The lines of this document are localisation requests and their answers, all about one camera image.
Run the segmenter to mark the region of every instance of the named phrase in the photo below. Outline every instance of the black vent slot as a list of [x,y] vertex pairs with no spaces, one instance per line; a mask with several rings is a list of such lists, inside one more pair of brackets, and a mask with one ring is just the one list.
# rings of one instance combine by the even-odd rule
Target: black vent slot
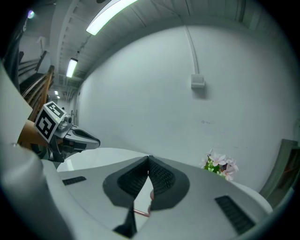
[[74,184],[74,183],[78,183],[78,182],[82,182],[86,180],[85,177],[83,176],[80,176],[80,177],[76,177],[76,178],[69,178],[69,179],[65,179],[63,180],[62,182],[65,184],[65,185],[71,185],[71,184]]
[[218,197],[215,200],[239,235],[255,225],[229,196]]

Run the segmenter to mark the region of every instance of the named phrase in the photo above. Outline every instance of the white cable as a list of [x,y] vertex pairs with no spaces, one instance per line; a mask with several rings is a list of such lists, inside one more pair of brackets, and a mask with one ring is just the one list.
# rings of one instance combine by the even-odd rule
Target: white cable
[[175,13],[172,9],[169,9],[168,7],[166,7],[164,5],[161,5],[160,3],[155,2],[154,0],[151,0],[151,1],[152,1],[152,3],[156,4],[157,6],[161,6],[161,7],[165,8],[165,9],[167,9],[168,11],[172,12],[173,14],[175,14],[180,19],[180,21],[182,22],[182,25],[184,26],[184,28],[186,30],[188,42],[189,42],[189,45],[190,45],[190,48],[191,48],[191,52],[192,52],[195,74],[199,74],[200,71],[199,71],[199,66],[198,66],[198,60],[197,60],[197,56],[196,56],[196,51],[195,51],[194,43],[193,43],[191,34],[190,34],[189,30],[188,30],[188,27],[186,26],[186,24],[184,24],[182,18],[177,13]]

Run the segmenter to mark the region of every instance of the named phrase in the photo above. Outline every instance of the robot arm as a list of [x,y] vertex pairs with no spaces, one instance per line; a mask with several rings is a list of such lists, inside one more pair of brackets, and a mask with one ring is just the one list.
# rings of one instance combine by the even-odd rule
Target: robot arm
[[[52,152],[50,160],[53,162],[63,163],[74,153],[100,146],[99,139],[73,125],[72,117],[54,102],[43,106],[34,125],[49,143]],[[59,139],[62,139],[63,143],[58,145]]]

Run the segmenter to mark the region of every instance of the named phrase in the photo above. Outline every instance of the black rubber grip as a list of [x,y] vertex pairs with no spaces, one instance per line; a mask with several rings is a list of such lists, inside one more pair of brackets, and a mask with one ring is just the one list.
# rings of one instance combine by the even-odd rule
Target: black rubber grip
[[183,172],[153,156],[143,157],[107,176],[103,190],[114,205],[131,208],[148,176],[155,196],[151,210],[174,207],[189,190],[189,180]]
[[117,226],[114,231],[128,238],[132,238],[137,233],[133,206],[128,210],[124,224]]

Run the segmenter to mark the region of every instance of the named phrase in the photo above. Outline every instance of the ceiling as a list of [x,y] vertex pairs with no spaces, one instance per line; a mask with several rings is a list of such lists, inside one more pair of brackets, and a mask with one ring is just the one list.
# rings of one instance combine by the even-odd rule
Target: ceiling
[[[52,64],[56,69],[52,89],[64,91],[67,100],[71,99],[94,63],[110,47],[138,29],[166,18],[176,18],[174,13],[228,19],[283,41],[283,35],[273,19],[250,0],[138,0],[117,14],[96,36],[86,29],[109,0],[101,4],[96,0],[68,1],[67,6],[67,0],[57,1],[53,16],[57,20],[59,16],[55,14],[61,11],[61,23],[52,21],[50,36],[50,42],[57,43],[50,47]],[[78,59],[71,79],[66,78],[70,58]]]

